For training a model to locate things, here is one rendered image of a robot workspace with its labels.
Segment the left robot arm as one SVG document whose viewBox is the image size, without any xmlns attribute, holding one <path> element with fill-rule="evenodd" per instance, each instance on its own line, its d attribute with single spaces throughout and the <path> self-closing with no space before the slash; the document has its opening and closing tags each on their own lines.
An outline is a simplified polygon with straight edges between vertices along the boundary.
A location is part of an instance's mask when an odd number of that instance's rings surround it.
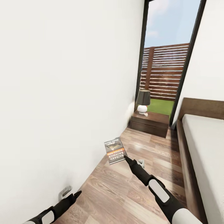
<svg viewBox="0 0 224 224">
<path fill-rule="evenodd" d="M 82 191 L 78 191 L 77 193 L 70 194 L 66 197 L 66 194 L 72 190 L 72 186 L 68 186 L 64 188 L 58 194 L 59 203 L 54 207 L 51 206 L 47 210 L 44 210 L 36 217 L 22 223 L 22 224 L 52 224 L 54 223 L 60 216 L 62 216 L 77 200 L 78 196 L 82 193 Z"/>
</svg>

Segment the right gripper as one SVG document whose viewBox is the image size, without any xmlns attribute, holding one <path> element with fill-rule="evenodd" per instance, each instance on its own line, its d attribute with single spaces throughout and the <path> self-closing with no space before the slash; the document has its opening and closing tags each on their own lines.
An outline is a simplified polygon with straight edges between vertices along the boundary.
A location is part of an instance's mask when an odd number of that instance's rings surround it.
<svg viewBox="0 0 224 224">
<path fill-rule="evenodd" d="M 132 171 L 132 173 L 140 180 L 141 175 L 146 172 L 138 163 L 137 161 L 134 159 L 130 159 L 127 156 L 124 156 L 127 163 L 129 164 L 129 167 Z"/>
</svg>

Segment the hardback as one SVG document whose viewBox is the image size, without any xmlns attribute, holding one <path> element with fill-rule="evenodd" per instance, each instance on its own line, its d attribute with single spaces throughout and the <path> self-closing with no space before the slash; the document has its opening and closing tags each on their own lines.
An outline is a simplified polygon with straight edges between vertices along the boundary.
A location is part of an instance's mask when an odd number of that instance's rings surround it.
<svg viewBox="0 0 224 224">
<path fill-rule="evenodd" d="M 119 137 L 104 141 L 109 165 L 125 160 L 127 153 Z"/>
</svg>

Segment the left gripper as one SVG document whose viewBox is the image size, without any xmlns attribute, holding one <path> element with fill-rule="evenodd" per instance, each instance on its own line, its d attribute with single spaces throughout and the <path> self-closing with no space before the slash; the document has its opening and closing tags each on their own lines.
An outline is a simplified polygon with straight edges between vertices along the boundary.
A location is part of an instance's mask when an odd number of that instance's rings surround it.
<svg viewBox="0 0 224 224">
<path fill-rule="evenodd" d="M 60 201 L 57 205 L 60 205 L 62 208 L 61 216 L 76 202 L 78 196 L 82 193 L 82 191 L 78 191 L 77 193 L 70 194 L 67 198 Z"/>
</svg>

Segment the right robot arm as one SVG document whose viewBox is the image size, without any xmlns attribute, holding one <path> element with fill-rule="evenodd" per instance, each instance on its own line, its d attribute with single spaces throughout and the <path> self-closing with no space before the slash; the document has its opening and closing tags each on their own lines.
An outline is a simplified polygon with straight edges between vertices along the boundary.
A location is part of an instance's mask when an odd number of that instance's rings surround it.
<svg viewBox="0 0 224 224">
<path fill-rule="evenodd" d="M 141 182 L 148 186 L 155 196 L 155 200 L 170 224 L 202 224 L 155 176 L 149 175 L 145 170 L 145 162 L 139 159 L 137 162 L 124 156 L 132 173 Z"/>
</svg>

